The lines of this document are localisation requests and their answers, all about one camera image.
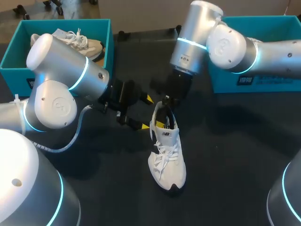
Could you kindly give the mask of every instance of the robotic arm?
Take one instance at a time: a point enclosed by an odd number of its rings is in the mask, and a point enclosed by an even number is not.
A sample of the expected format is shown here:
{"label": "robotic arm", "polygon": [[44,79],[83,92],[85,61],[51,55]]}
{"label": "robotic arm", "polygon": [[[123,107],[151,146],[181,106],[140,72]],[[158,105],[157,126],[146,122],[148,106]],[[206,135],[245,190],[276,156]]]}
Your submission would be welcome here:
{"label": "robotic arm", "polygon": [[70,93],[118,111],[117,121],[134,129],[142,123],[126,116],[127,108],[139,99],[152,100],[133,81],[112,79],[109,73],[86,56],[50,34],[42,35],[31,48],[27,67],[36,77],[29,99],[0,104],[0,128],[25,134],[60,129],[73,122],[76,102]]}
{"label": "robotic arm", "polygon": [[272,74],[301,78],[301,40],[261,42],[244,37],[222,22],[218,6],[195,0],[179,34],[165,84],[151,86],[166,94],[170,106],[184,99],[192,78],[209,59],[215,66],[236,74]]}

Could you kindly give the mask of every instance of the label on box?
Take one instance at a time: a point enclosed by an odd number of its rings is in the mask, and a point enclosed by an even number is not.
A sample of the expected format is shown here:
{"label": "label on box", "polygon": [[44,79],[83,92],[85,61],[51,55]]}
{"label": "label on box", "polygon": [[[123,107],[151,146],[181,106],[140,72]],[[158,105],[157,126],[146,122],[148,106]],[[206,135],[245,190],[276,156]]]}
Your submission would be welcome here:
{"label": "label on box", "polygon": [[240,75],[237,81],[237,85],[238,86],[252,85],[253,80],[254,80],[253,76]]}
{"label": "label on box", "polygon": [[29,85],[29,88],[33,89],[33,85],[34,85],[34,79],[26,79],[27,83]]}
{"label": "label on box", "polygon": [[278,76],[259,76],[256,85],[292,84],[293,79]]}

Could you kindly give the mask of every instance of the chair wheel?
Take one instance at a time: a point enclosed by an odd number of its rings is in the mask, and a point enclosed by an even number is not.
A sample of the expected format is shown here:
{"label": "chair wheel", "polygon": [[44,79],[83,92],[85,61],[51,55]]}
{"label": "chair wheel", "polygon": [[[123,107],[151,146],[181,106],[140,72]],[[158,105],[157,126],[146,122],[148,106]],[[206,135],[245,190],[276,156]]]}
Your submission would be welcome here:
{"label": "chair wheel", "polygon": [[30,17],[28,14],[23,15],[23,20],[30,20]]}
{"label": "chair wheel", "polygon": [[92,5],[97,5],[98,3],[98,0],[89,0],[90,4]]}
{"label": "chair wheel", "polygon": [[51,4],[51,0],[44,1],[43,3],[44,3],[44,5],[45,5],[45,6],[50,6],[50,4]]}
{"label": "chair wheel", "polygon": [[62,8],[61,6],[56,7],[56,10],[57,10],[57,13],[58,13],[60,16],[64,15],[64,11],[63,11],[63,8]]}

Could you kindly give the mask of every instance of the white sneaker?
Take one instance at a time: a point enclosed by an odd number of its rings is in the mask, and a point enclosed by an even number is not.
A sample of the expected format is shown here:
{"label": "white sneaker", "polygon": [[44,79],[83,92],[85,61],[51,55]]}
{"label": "white sneaker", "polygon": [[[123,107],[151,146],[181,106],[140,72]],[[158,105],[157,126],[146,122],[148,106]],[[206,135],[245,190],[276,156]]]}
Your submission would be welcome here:
{"label": "white sneaker", "polygon": [[[86,36],[80,35],[79,33],[80,29],[78,29],[76,34],[74,32],[65,32],[61,29],[57,29],[52,35],[65,42],[67,45],[70,45],[82,55],[87,56],[90,60],[99,60],[99,56],[101,57],[101,53],[103,51],[103,44],[101,41],[87,39]],[[38,34],[33,34],[31,36],[31,47],[39,37],[40,36]]]}
{"label": "white sneaker", "polygon": [[162,102],[155,107],[150,122],[150,137],[154,142],[148,159],[152,176],[163,189],[179,190],[186,180],[179,128],[171,109],[163,106]]}

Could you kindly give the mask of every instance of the shoe sole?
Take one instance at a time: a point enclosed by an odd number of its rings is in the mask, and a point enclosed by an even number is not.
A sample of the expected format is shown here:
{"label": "shoe sole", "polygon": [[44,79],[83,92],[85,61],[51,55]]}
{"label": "shoe sole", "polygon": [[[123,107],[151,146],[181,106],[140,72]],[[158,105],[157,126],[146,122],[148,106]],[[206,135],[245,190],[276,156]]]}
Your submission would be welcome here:
{"label": "shoe sole", "polygon": [[169,190],[166,190],[166,189],[165,189],[163,186],[161,186],[161,184],[158,182],[157,178],[155,177],[155,175],[154,175],[154,173],[153,173],[153,171],[152,171],[152,169],[151,169],[151,167],[150,167],[150,157],[148,158],[148,166],[149,166],[149,168],[150,168],[150,171],[151,171],[150,173],[151,173],[152,177],[154,178],[154,180],[156,181],[156,183],[157,183],[164,191],[166,191],[166,192],[171,192],[171,193],[175,193],[175,192],[177,193],[177,192],[180,192],[180,191],[183,190],[184,185],[185,185],[185,182],[186,182],[186,173],[185,173],[184,184],[182,185],[181,188],[178,188],[178,186],[177,186],[176,184],[172,184],[171,188],[170,188]]}
{"label": "shoe sole", "polygon": [[97,54],[95,56],[89,57],[89,59],[92,60],[93,62],[100,61],[103,58],[104,58],[104,51],[101,51],[100,54]]}

